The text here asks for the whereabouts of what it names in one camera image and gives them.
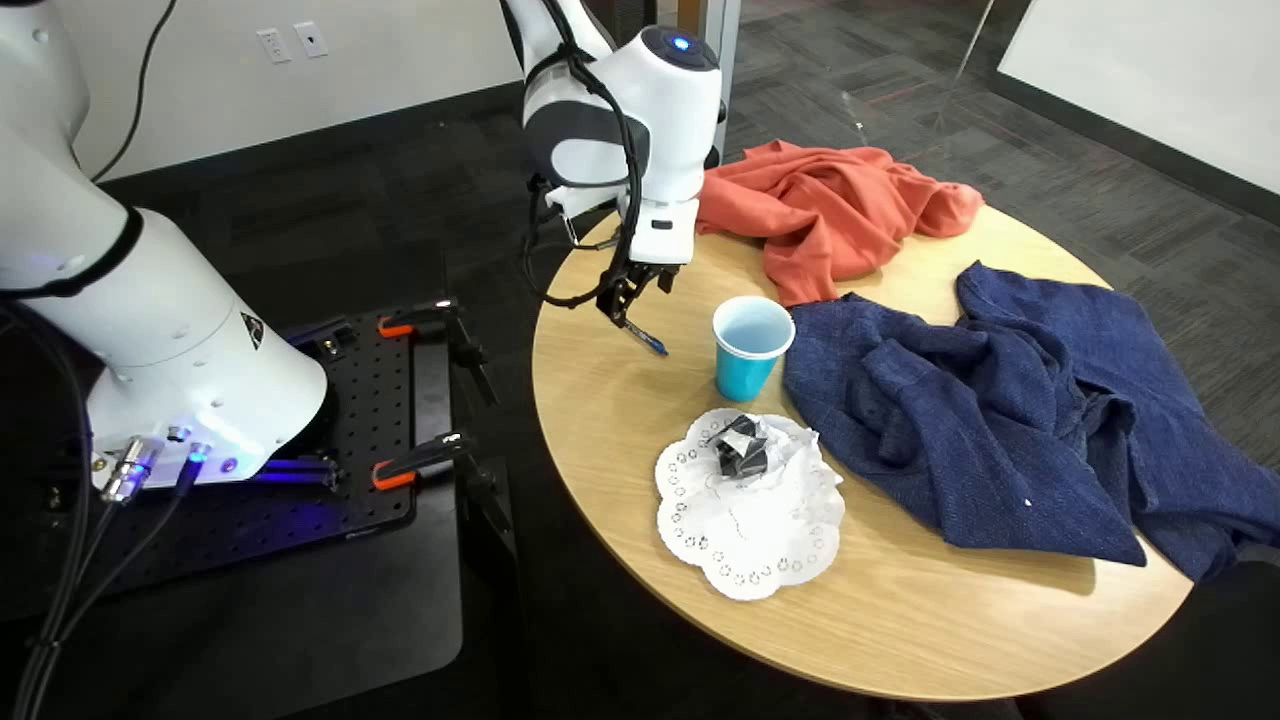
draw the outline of small black object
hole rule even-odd
[[[355,344],[355,324],[346,315],[283,327],[283,340],[316,360],[334,360]]]
[[[766,447],[750,415],[734,415],[720,436],[720,477],[746,479],[766,472]]]

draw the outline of blue cloth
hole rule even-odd
[[[971,264],[931,327],[860,295],[793,308],[784,391],[830,454],[958,549],[1182,577],[1280,545],[1280,479],[1232,452],[1137,299]]]

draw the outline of paper doily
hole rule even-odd
[[[720,477],[714,436],[743,412],[712,408],[654,458],[654,531],[673,554],[705,569],[732,600],[762,600],[784,583],[807,583],[840,551],[842,497],[824,465],[817,431],[787,415],[750,415],[766,472]]]

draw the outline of red towel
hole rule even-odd
[[[698,227],[762,239],[784,304],[835,299],[835,280],[875,272],[904,236],[958,236],[982,195],[883,147],[754,143],[705,178]]]

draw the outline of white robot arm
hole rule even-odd
[[[575,220],[618,203],[614,254],[581,295],[618,324],[649,280],[673,289],[697,247],[720,122],[714,53],[676,27],[610,46],[581,0],[505,0],[522,67],[522,136],[542,203]]]
[[[618,203],[614,254],[588,295],[626,327],[649,280],[691,259],[714,141],[707,45],[643,27],[610,46],[581,0],[505,0],[526,79],[522,128],[566,220]],[[89,391],[91,485],[108,497],[252,479],[329,397],[158,212],[122,207],[71,160],[89,91],[54,7],[0,0],[0,299],[27,304],[103,360]]]
[[[158,212],[71,160],[89,113],[54,7],[0,0],[0,299],[103,360],[89,391],[108,497],[256,477],[320,412],[324,366],[283,344]]]

